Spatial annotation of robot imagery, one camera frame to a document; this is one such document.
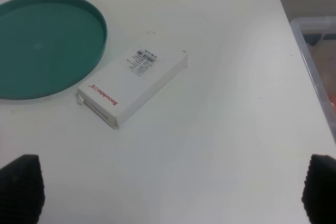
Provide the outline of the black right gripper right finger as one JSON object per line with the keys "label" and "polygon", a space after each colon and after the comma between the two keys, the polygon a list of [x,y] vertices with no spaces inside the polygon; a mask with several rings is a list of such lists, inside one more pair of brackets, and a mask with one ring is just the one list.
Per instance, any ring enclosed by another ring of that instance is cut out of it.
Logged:
{"label": "black right gripper right finger", "polygon": [[313,154],[301,201],[310,223],[335,223],[335,159]]}

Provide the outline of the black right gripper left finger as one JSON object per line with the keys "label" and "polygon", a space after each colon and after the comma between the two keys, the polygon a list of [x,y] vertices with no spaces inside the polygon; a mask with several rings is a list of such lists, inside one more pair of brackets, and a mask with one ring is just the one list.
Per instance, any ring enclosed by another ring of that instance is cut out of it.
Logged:
{"label": "black right gripper left finger", "polygon": [[1,168],[1,223],[37,223],[45,203],[39,156],[24,154]]}

